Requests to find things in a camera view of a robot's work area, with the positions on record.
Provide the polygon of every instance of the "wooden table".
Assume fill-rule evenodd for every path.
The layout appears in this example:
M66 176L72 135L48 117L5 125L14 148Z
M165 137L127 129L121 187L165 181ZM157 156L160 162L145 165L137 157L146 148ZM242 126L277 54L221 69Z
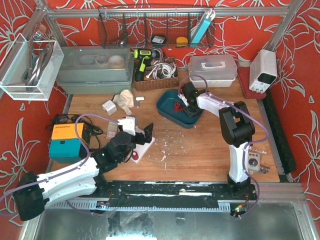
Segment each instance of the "wooden table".
M188 75L186 71L179 72L182 80ZM208 111L204 111L198 123L191 129L181 126L165 119L158 114L156 102L166 89L149 91L132 90L135 96L144 96L140 102L140 108L131 108L132 114L138 116L138 126L143 129L150 123L154 123L153 136L155 142L146 152L144 157L135 163L121 163L117 168L104 174L108 180L137 180L137 181L226 181L230 169L229 146L224 141L219 118ZM258 121L262 122L257 101L255 99L244 99L240 83L237 80L231 87L210 88L214 95L232 102L244 101L249 113ZM111 100L113 94L105 95L74 95L69 113L84 114L94 113L108 118L107 112L102 104ZM117 120L125 117L125 112L118 107L118 111L110 116ZM104 131L108 129L108 122L91 117L93 123ZM265 137L261 127L255 124L253 140ZM104 146L109 140L105 135L99 136ZM91 138L91 148L97 148L95 138ZM273 155L268 141L254 145L254 148L267 152L261 158L261 164L270 167L267 174L255 174L258 181L279 182ZM65 167L66 164L54 162L52 170Z

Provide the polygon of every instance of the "wicker basket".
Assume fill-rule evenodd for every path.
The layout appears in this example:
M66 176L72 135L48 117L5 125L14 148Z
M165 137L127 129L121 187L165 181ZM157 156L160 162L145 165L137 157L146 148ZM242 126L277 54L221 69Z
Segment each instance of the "wicker basket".
M166 62L176 62L173 57L169 57ZM145 80L145 81L136 81L134 79L134 87L137 91L146 91L146 90L153 90L153 89L167 89L167 88L174 88L179 85L178 80L178 69L175 70L176 77L171 78L162 78L162 79L155 79L155 80Z

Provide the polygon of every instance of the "cordless drill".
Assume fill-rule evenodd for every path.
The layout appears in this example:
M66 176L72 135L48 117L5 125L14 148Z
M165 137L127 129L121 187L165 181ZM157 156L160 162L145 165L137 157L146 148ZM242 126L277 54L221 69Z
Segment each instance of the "cordless drill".
M135 59L140 60L135 69L135 80L140 82L144 80L146 67L151 65L153 59L158 59L160 54L156 50L135 49L133 51L133 56Z

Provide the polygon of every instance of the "gray floor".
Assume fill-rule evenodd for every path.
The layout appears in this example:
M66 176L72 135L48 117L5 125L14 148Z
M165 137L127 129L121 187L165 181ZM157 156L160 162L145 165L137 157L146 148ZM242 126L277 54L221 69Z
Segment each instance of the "gray floor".
M301 240L291 205L258 206L244 219L210 212L115 212L91 216L46 210L37 240Z

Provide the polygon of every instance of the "gray plastic container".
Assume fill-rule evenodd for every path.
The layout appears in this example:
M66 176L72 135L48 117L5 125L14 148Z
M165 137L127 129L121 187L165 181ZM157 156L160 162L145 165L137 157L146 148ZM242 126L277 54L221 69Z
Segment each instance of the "gray plastic container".
M132 88L134 58L129 48L62 47L56 82L68 94L119 94Z

